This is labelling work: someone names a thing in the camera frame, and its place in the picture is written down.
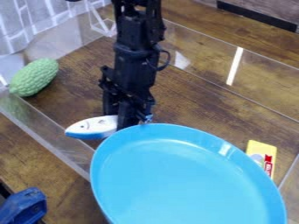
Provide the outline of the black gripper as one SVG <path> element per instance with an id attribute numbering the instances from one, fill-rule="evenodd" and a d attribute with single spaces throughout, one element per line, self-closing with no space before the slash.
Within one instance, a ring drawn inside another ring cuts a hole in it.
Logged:
<path id="1" fill-rule="evenodd" d="M 115 44 L 115 67 L 103 66 L 99 86 L 103 89 L 103 113 L 118 114 L 117 129 L 122 130 L 139 123 L 150 123 L 155 98 L 151 87 L 159 64 L 159 50 L 131 49 Z"/>

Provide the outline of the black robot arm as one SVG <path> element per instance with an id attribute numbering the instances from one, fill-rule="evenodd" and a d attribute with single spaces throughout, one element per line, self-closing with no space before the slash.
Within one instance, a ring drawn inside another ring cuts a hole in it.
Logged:
<path id="1" fill-rule="evenodd" d="M 119 130 L 153 121 L 155 98 L 151 87 L 166 50 L 162 0 L 113 0 L 117 20 L 115 66 L 103 66 L 103 112 L 117 117 Z"/>

